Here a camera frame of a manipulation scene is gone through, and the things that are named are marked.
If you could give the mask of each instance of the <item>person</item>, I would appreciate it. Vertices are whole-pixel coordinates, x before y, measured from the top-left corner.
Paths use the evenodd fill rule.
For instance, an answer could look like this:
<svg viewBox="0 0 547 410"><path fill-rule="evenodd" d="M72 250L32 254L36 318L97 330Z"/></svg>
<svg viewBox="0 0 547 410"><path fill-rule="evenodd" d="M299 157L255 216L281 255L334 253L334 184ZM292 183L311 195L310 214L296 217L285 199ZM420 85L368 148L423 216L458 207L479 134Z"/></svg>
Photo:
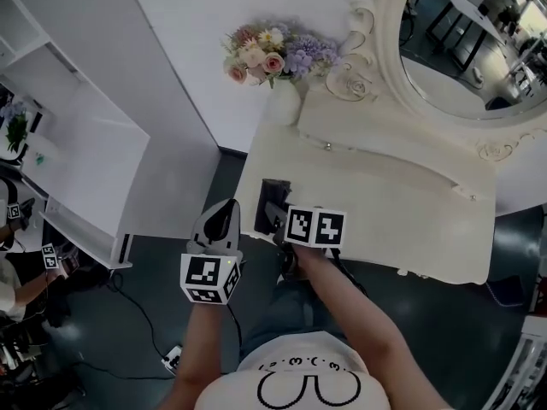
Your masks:
<svg viewBox="0 0 547 410"><path fill-rule="evenodd" d="M6 241L20 229L28 226L28 219L32 213L33 199L21 204L21 217L13 219L0 228L0 243ZM23 259L10 258L9 255L0 255L0 317L14 322L21 322L25 317L36 313L32 308L34 302L59 276L59 269L45 271L41 258L28 259L30 254L23 255Z"/></svg>
<svg viewBox="0 0 547 410"><path fill-rule="evenodd" d="M507 34L512 37L521 17L521 7L516 0L509 1L511 4L506 6L505 9L497 15L496 22L500 23L502 31L509 26Z"/></svg>
<svg viewBox="0 0 547 410"><path fill-rule="evenodd" d="M293 245L307 280L283 280L221 374L222 306L196 304L158 410L445 410L390 318L319 249Z"/></svg>

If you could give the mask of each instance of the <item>pink rose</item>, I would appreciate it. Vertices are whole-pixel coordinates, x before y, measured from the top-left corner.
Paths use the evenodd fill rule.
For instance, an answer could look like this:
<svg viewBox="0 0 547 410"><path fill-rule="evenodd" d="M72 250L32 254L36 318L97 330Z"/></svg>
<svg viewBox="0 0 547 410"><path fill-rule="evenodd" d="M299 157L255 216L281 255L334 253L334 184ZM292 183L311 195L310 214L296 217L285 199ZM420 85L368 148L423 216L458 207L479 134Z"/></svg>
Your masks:
<svg viewBox="0 0 547 410"><path fill-rule="evenodd" d="M278 73L283 70L284 66L285 61L283 61L279 53L275 52L268 53L262 63L262 68L264 68L266 73Z"/></svg>
<svg viewBox="0 0 547 410"><path fill-rule="evenodd" d="M248 71L251 76L257 78L261 82L264 82L264 80L266 80L266 73L264 72L264 68L262 68L261 66L257 65L256 67L249 68Z"/></svg>
<svg viewBox="0 0 547 410"><path fill-rule="evenodd" d="M246 70L239 65L234 65L228 68L228 74L233 80L238 82L238 84L243 84L247 79Z"/></svg>

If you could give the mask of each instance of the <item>white wall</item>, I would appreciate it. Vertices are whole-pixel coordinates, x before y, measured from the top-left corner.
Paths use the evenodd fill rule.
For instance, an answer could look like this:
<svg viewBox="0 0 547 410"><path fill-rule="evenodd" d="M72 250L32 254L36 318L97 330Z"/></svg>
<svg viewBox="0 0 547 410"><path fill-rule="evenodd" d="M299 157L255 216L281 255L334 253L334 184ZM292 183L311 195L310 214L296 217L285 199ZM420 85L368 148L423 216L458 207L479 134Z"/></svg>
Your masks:
<svg viewBox="0 0 547 410"><path fill-rule="evenodd" d="M241 86L222 71L221 39L256 18L297 17L344 40L348 0L139 0L197 110L221 147L248 152L268 86Z"/></svg>

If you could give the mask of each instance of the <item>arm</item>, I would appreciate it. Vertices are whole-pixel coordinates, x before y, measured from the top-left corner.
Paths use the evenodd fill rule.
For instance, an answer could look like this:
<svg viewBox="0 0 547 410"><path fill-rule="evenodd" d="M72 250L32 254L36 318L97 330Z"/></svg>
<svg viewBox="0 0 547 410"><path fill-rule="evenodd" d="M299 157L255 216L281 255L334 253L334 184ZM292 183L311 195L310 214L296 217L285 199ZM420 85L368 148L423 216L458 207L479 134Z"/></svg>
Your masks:
<svg viewBox="0 0 547 410"><path fill-rule="evenodd" d="M24 307L34 301L59 275L58 271L48 271L47 274L42 272L32 281L15 289L15 305Z"/></svg>
<svg viewBox="0 0 547 410"><path fill-rule="evenodd" d="M173 388L157 410L192 410L203 390L221 376L221 306L196 304Z"/></svg>
<svg viewBox="0 0 547 410"><path fill-rule="evenodd" d="M15 231L20 230L20 228L21 221L19 219L12 220L6 225L2 226L0 228L0 243L5 242L6 238L8 238L12 234L15 234Z"/></svg>
<svg viewBox="0 0 547 410"><path fill-rule="evenodd" d="M391 319L364 296L318 249L293 245L298 265L342 328L370 374L384 387L393 410L450 406L418 367Z"/></svg>

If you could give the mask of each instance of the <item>white cabinet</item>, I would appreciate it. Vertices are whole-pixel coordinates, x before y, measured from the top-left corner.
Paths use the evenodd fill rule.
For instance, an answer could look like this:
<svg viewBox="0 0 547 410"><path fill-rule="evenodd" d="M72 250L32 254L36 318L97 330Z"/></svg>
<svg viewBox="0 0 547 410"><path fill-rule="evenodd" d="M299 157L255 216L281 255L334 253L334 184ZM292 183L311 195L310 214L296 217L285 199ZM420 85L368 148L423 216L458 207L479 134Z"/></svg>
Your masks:
<svg viewBox="0 0 547 410"><path fill-rule="evenodd" d="M0 73L44 106L21 169L44 218L109 269L131 265L133 235L188 238L220 152L137 2L3 5Z"/></svg>

